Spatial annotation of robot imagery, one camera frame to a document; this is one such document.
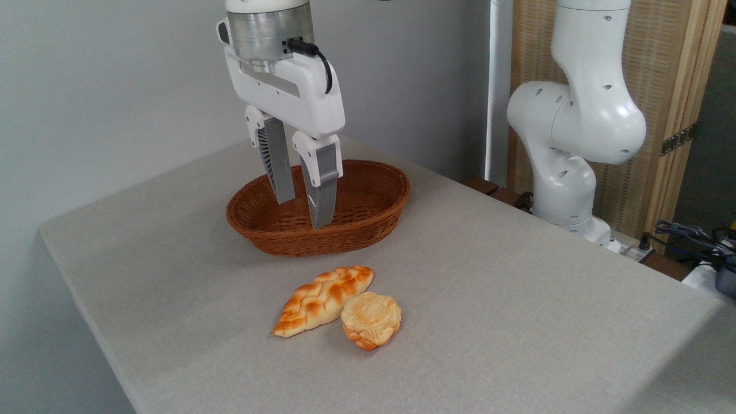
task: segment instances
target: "brass hinge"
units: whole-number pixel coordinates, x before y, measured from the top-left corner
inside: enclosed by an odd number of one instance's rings
[[[695,136],[696,129],[697,129],[697,122],[683,129],[682,131],[676,133],[670,138],[665,139],[664,142],[662,142],[662,151],[659,154],[659,156],[661,157],[661,156],[667,155],[668,153],[673,152],[677,147],[681,147],[685,145],[685,142],[688,142],[689,140],[693,139],[693,137]]]

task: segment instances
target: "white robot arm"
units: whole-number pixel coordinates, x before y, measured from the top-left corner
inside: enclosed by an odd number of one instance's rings
[[[569,86],[525,83],[508,108],[534,171],[534,215],[612,250],[610,227],[592,216],[595,174],[585,159],[621,164],[644,142],[644,115],[621,68],[630,5],[558,0],[552,56]]]
[[[345,126],[340,85],[313,45],[309,0],[227,0],[218,24],[230,79],[245,110],[276,199],[294,198],[283,123],[298,131],[292,144],[302,161],[312,227],[332,221],[342,176],[337,133]]]

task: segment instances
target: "silver metal cylinder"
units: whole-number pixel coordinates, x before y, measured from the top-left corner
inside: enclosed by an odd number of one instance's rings
[[[303,38],[314,42],[309,3],[293,9],[269,13],[227,13],[235,54],[253,70],[274,71],[278,60],[291,57],[286,41]]]

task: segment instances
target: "toy bread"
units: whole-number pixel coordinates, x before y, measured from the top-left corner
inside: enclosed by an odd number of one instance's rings
[[[341,319],[347,338],[371,351],[399,330],[401,308],[391,296],[365,292],[345,304]]]
[[[363,266],[338,267],[294,291],[286,302],[273,334],[292,337],[340,316],[342,307],[360,295],[373,280],[373,270]]]

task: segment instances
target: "oval basket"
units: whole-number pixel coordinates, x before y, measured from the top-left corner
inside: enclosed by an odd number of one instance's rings
[[[313,230],[302,167],[293,166],[296,198],[277,204],[269,179],[262,175],[227,204],[227,221],[266,253],[301,257],[365,248],[396,227],[409,196],[409,180],[399,169],[376,161],[345,160],[337,180],[335,214],[329,225]]]

